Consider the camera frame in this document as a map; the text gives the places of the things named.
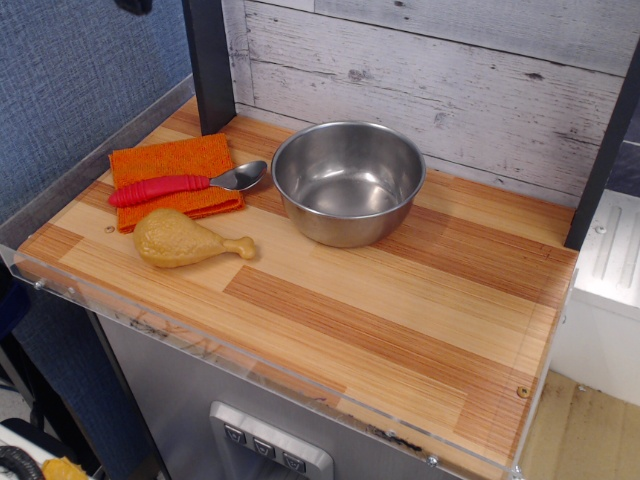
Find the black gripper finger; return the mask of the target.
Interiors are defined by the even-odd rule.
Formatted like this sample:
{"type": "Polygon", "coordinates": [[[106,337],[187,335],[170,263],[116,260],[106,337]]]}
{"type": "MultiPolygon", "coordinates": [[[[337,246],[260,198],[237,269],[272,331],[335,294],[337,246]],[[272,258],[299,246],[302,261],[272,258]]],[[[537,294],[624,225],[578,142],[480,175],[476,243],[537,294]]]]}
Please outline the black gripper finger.
{"type": "Polygon", "coordinates": [[[149,14],[153,7],[152,0],[115,0],[115,4],[131,14],[149,14]]]}

